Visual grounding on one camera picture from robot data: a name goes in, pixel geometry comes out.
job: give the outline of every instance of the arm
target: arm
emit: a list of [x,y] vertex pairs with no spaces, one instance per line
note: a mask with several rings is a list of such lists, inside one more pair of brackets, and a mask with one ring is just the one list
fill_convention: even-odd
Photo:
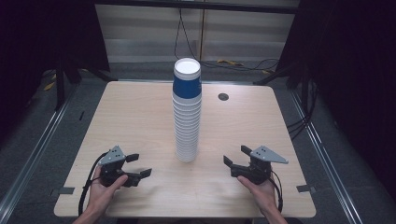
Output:
[[260,185],[255,185],[241,175],[238,176],[237,179],[248,190],[250,190],[251,194],[253,194],[254,201],[259,206],[260,211],[265,215],[269,223],[288,223],[285,218],[282,217],[279,210],[277,210],[274,186],[269,180],[264,181]]
[[107,210],[108,205],[113,199],[114,192],[116,192],[116,190],[119,189],[128,179],[127,175],[120,176],[110,187],[107,188],[103,186],[98,179],[100,172],[100,167],[96,167],[95,173],[93,174],[94,180],[90,187],[90,200],[88,201],[87,208],[81,216],[73,222],[74,224],[95,223]]

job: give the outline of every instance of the blue paper cup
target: blue paper cup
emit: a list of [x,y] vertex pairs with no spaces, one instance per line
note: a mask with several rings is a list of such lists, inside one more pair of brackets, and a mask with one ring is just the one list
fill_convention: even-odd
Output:
[[197,61],[184,58],[175,63],[173,92],[186,105],[196,103],[189,100],[196,101],[202,92],[201,65]]

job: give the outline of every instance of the gray carpet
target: gray carpet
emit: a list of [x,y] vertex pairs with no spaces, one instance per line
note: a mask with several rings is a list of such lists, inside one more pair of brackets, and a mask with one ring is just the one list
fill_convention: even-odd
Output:
[[[254,66],[257,63],[245,63]],[[123,79],[171,80],[173,63],[112,63],[111,76]],[[63,186],[99,103],[106,83],[82,72],[83,79],[70,106],[53,135],[49,145],[22,194],[8,223],[71,223],[73,218],[56,217],[53,208],[57,197],[54,189]],[[202,68],[203,81],[252,82],[264,78],[260,71],[235,72],[223,68]],[[43,86],[48,80],[43,79]],[[271,86],[278,100],[286,124],[300,119],[286,89],[286,79],[278,78]],[[0,167],[3,171],[0,186],[2,198],[26,162],[41,133],[45,130],[56,104],[56,90],[37,93],[16,130],[1,146]],[[334,125],[331,114],[320,97],[313,114],[313,122],[328,150],[329,156],[356,204],[363,223],[396,223],[396,207],[373,172],[360,158],[343,133]],[[293,144],[307,184],[315,187],[312,194],[317,214],[302,221],[310,223],[349,223],[327,177],[309,136],[301,132]],[[115,223],[114,218],[103,218],[101,223]]]

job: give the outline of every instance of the black curtain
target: black curtain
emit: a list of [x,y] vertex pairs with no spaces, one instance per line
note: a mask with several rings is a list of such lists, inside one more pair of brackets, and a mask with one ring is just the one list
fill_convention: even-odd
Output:
[[[93,3],[0,0],[0,131],[9,133],[35,93],[43,72],[60,58],[78,58],[109,71]],[[66,60],[73,71],[81,68]],[[79,82],[73,72],[67,76]]]
[[[316,1],[301,4],[322,8]],[[323,4],[335,6],[329,7],[331,16],[318,14],[318,22],[296,17],[279,65],[306,59],[309,78],[339,127],[396,200],[396,5]],[[296,71],[290,80],[299,82],[302,76]]]

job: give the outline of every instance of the stack of paper cups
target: stack of paper cups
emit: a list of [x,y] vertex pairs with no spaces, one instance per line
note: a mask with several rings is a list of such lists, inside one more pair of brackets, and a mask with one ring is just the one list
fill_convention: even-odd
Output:
[[173,106],[176,154],[181,161],[193,161],[198,153],[201,117],[201,66],[194,59],[175,63]]

